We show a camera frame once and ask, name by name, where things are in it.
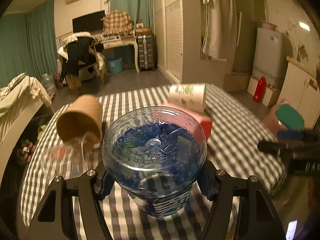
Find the table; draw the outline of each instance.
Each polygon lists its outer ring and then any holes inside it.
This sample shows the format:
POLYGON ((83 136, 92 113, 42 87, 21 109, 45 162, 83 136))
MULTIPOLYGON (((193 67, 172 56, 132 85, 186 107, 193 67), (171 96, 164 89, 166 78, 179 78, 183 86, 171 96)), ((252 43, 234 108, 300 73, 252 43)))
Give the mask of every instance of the table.
MULTIPOLYGON (((167 101, 169 88, 146 88, 99 97, 103 106, 102 131, 105 132, 110 124, 129 111, 167 101)), ((20 211, 26 226, 30 224, 37 204, 50 183, 41 169, 41 155, 46 148, 61 143, 56 120, 67 108, 68 105, 58 110, 48 124, 23 180, 20 211)), ((217 169, 224 169, 231 176, 247 179, 255 175, 269 193, 276 192, 282 185, 285 166, 280 158, 257 150, 260 140, 275 140, 272 133, 236 99, 214 85, 207 84, 205 112, 213 119, 207 158, 217 169)), ((101 152, 95 156, 92 168, 100 160, 101 152)), ((235 225, 238 201, 239 198, 234 197, 229 228, 235 225)), ((140 211, 117 183, 111 194, 100 202, 110 233, 117 240, 199 239, 211 205, 212 202, 201 195, 197 184, 185 208, 171 218, 156 219, 140 211)), ((86 239, 77 198, 74 198, 74 214, 79 239, 86 239)))
POLYGON ((138 44, 137 44, 136 36, 124 36, 119 39, 102 41, 100 43, 103 44, 104 49, 111 49, 115 47, 133 45, 134 46, 134 64, 136 66, 137 73, 140 73, 139 66, 138 66, 138 44))

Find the mini fridge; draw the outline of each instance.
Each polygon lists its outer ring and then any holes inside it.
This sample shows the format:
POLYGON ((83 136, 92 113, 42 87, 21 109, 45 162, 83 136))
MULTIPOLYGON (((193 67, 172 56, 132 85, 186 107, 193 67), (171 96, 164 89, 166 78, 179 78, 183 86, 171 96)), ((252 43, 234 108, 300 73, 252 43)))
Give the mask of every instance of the mini fridge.
POLYGON ((281 88, 287 72, 287 56, 292 56, 289 38, 279 32, 258 28, 252 75, 266 78, 268 86, 281 88))

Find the kraft paper cup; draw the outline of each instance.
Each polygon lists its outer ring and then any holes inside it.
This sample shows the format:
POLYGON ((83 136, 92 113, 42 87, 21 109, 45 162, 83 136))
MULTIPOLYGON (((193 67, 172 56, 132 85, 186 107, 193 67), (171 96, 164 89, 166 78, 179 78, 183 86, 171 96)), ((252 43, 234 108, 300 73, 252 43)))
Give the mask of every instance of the kraft paper cup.
POLYGON ((63 142, 92 132, 102 140, 102 105, 92 95, 80 96, 57 120, 57 132, 63 142))
POLYGON ((205 84, 172 85, 169 102, 198 113, 204 112, 206 97, 205 84))

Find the pink box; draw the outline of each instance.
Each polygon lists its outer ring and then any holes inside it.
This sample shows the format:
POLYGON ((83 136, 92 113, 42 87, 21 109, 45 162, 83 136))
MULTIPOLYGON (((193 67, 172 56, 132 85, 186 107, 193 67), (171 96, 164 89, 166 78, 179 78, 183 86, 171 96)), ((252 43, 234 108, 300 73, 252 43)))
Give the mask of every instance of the pink box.
POLYGON ((203 114, 196 113, 194 111, 191 111, 189 109, 183 108, 181 106, 177 106, 175 104, 171 104, 169 102, 164 102, 161 104, 161 106, 167 106, 167 107, 172 107, 175 109, 179 109, 183 112, 186 112, 187 114, 190 114, 194 119, 198 121, 198 123, 201 125, 205 139, 207 140, 211 134, 211 128, 212 128, 212 119, 210 117, 207 117, 203 114))

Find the red container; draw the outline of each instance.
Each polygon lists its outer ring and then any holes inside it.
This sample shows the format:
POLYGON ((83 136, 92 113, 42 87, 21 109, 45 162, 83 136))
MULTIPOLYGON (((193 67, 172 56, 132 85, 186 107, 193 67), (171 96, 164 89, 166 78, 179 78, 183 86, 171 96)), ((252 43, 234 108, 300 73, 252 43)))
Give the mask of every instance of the red container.
POLYGON ((261 77, 258 81, 256 91, 254 92, 253 101, 256 101, 257 103, 261 103, 263 100, 265 91, 266 91, 266 79, 265 77, 261 77))

